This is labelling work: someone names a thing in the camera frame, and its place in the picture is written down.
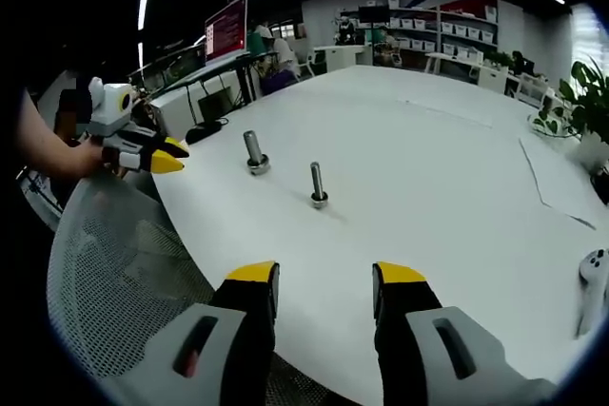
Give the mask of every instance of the gray mesh chair back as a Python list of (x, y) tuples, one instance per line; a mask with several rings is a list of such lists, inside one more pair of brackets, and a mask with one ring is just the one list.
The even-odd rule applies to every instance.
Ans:
[(164, 208), (113, 175), (82, 180), (49, 259), (51, 327), (93, 378), (119, 377), (147, 341), (213, 289)]

